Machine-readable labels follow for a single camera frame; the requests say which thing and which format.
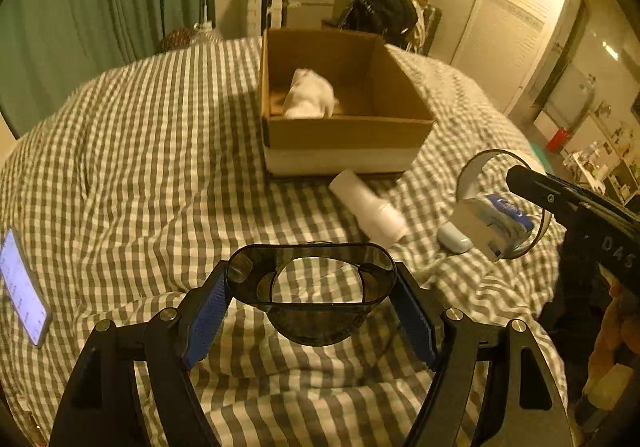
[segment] phone screen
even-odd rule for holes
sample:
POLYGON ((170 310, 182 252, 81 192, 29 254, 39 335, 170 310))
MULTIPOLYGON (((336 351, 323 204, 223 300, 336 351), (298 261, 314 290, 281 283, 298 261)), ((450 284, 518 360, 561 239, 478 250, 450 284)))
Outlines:
POLYGON ((31 342, 39 346, 44 336, 49 312, 20 255, 20 247, 13 229, 7 231, 2 244, 0 273, 24 329, 31 342))

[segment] striped fabric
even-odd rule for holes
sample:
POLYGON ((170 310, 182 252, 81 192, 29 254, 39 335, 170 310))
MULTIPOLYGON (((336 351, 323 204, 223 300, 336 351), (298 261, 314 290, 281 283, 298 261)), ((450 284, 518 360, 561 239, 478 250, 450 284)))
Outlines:
MULTIPOLYGON (((100 319, 135 323, 176 306, 218 260, 248 243, 364 239, 326 183, 265 177, 259 49, 255 39, 225 41, 105 72, 18 143, 0 173, 2 235, 17 230, 53 316, 36 350, 0 289, 0 380, 23 429, 33 414, 50 434, 65 382, 100 319)), ((553 294, 562 228, 553 223, 532 252, 495 265, 477 250, 447 256, 436 241, 466 161, 487 148, 531 153, 527 141, 458 71, 390 50, 438 118, 411 170, 370 182, 410 228, 390 253, 472 318, 526 321, 564 398, 561 360, 534 320, 553 294)), ((482 190, 507 191, 512 163, 485 167, 482 190)), ((358 294, 348 275, 334 276, 344 286, 316 288, 293 286, 300 275, 291 275, 282 297, 317 300, 309 293, 316 288, 358 294)), ((165 445, 145 364, 136 372, 152 444, 165 445)), ((262 312, 234 301, 208 358, 191 372, 223 446, 399 446, 431 377, 388 300, 349 339, 324 348, 291 343, 262 312)), ((461 444, 478 416, 482 383, 479 373, 461 444)))

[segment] green curtain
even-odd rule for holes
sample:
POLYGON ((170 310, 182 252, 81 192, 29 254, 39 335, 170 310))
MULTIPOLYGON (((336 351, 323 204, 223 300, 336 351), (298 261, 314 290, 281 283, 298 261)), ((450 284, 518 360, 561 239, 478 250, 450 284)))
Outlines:
POLYGON ((24 134, 52 114, 80 83, 157 53, 166 34, 198 22, 203 4, 204 0, 4 0, 0 112, 16 136, 24 134))

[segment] white cylinder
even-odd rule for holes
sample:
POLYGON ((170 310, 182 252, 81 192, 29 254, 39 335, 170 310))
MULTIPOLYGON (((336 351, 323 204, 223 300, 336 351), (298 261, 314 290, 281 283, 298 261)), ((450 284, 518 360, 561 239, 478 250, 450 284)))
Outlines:
POLYGON ((342 171, 329 184, 329 190, 356 217, 372 243, 388 249, 408 234, 402 214, 378 198, 353 171, 342 171))

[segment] silver bolt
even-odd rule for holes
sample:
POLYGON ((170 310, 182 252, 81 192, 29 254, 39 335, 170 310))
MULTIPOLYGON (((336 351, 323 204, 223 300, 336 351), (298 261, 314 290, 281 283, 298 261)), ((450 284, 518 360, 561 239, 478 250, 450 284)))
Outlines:
POLYGON ((527 325, 524 323, 524 321, 521 321, 520 319, 515 319, 513 321, 511 321, 511 327, 516 331, 516 332, 524 332, 527 329, 527 325))
POLYGON ((172 321, 178 316, 178 313, 175 311, 175 308, 165 308, 160 312, 160 320, 161 321, 172 321))
POLYGON ((102 319, 95 325, 95 331, 106 332, 111 327, 111 321, 109 319, 102 319))
POLYGON ((446 312, 446 316, 452 321, 460 321, 465 316, 465 314, 463 314, 457 308, 449 308, 446 312))

